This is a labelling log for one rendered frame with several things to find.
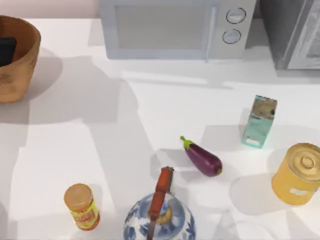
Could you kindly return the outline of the wooden basket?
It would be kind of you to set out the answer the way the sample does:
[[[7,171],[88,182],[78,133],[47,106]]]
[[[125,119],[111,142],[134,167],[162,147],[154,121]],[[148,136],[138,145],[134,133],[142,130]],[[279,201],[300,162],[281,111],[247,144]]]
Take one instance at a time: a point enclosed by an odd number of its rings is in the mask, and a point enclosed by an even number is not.
[[[41,34],[24,19],[0,15],[0,37],[16,39],[12,63],[0,67],[0,103],[13,103],[22,99],[30,86],[38,60]]]

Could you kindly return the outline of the purple eggplant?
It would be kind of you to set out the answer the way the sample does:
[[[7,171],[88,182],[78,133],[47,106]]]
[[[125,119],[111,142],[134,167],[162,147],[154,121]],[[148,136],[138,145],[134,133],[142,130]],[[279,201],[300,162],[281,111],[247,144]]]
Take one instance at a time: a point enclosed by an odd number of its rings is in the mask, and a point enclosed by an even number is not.
[[[184,136],[180,136],[180,139],[188,158],[202,174],[207,177],[215,177],[222,173],[223,164],[216,155],[193,141],[185,139]]]

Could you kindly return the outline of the yellow can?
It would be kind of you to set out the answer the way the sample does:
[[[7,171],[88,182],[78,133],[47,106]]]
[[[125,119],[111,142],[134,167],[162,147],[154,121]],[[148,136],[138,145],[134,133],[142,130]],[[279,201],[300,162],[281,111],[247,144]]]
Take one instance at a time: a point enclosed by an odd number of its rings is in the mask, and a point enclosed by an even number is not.
[[[310,143],[291,146],[271,185],[275,195],[289,205],[308,203],[320,188],[320,147]]]

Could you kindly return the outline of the orange and yellow jar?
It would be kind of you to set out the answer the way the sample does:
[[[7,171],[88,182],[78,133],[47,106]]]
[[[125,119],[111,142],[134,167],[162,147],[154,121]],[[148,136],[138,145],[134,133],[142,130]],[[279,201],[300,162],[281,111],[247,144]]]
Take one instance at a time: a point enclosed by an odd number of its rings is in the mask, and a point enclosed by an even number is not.
[[[88,185],[83,183],[71,185],[64,193],[64,202],[79,229],[91,231],[99,224],[100,213],[93,191]]]

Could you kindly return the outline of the blue and white teapot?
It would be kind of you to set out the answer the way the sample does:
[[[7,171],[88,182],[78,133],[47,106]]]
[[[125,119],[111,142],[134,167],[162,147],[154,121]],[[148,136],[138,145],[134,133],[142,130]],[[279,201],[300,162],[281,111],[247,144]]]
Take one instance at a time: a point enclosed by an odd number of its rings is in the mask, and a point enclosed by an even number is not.
[[[190,209],[171,192],[174,168],[161,168],[153,193],[138,200],[123,226],[123,240],[196,240]]]

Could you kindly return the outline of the black flat object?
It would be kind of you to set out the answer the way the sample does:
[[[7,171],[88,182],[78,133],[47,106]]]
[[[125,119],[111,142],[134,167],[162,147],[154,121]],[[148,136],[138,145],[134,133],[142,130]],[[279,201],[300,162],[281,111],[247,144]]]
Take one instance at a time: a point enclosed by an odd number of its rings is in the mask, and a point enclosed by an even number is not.
[[[0,67],[12,63],[16,45],[17,40],[14,37],[0,37]]]

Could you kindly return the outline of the teal carton box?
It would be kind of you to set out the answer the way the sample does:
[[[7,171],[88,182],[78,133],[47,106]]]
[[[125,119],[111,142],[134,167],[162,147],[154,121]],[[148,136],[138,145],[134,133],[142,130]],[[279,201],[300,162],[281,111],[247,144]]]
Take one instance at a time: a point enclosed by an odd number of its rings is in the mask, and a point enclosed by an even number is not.
[[[241,142],[261,149],[271,130],[277,107],[277,100],[256,95],[244,128]]]

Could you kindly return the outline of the pale microwave oven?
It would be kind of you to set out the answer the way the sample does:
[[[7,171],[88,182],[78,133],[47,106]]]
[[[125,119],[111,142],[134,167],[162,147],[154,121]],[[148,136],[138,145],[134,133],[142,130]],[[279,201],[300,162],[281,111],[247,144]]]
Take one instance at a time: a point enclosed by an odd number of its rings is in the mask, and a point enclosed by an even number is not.
[[[238,59],[245,50],[256,0],[99,0],[109,59],[205,60],[212,7],[216,9],[208,60]],[[242,8],[245,19],[226,20]],[[224,43],[224,32],[236,29],[241,39]]]

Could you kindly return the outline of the round microwave knob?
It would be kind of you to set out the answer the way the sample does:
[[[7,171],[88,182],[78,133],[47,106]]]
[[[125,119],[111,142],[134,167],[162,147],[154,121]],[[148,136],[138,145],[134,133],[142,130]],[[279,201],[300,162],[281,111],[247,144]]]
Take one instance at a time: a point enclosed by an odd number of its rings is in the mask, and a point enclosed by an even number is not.
[[[246,18],[246,11],[243,8],[230,9],[226,14],[226,20],[230,24],[239,24]]]
[[[222,35],[222,40],[224,43],[228,45],[233,45],[236,44],[237,42],[240,41],[242,37],[242,34],[239,30],[237,29],[232,29],[229,31],[225,31]]]

